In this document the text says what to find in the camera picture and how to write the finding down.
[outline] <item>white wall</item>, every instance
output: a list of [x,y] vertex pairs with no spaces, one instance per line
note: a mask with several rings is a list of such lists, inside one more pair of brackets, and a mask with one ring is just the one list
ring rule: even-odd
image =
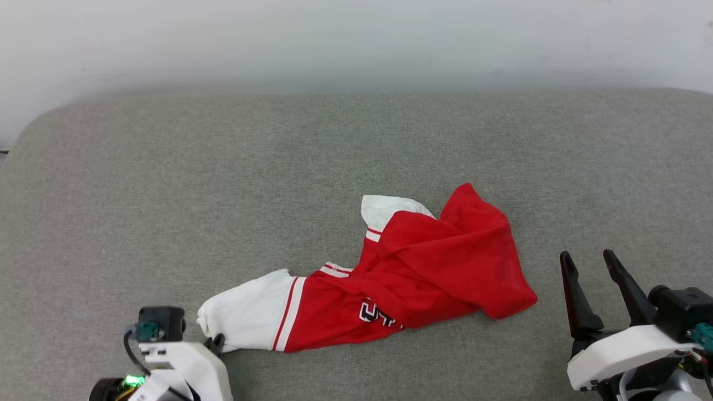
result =
[[713,0],[0,0],[0,148],[104,96],[543,86],[713,92]]

